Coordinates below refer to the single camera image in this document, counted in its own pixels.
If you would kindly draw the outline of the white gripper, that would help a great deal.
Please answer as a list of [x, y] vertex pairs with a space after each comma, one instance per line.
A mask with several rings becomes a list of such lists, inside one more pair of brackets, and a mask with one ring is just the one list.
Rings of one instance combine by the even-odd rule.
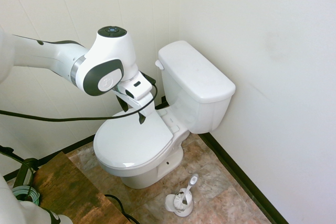
[[127, 112], [129, 105], [139, 110], [139, 123], [145, 122], [146, 116], [154, 112], [154, 97], [151, 94], [156, 80], [148, 75], [138, 72], [138, 75], [131, 80], [119, 82], [114, 87], [114, 93], [124, 112]]

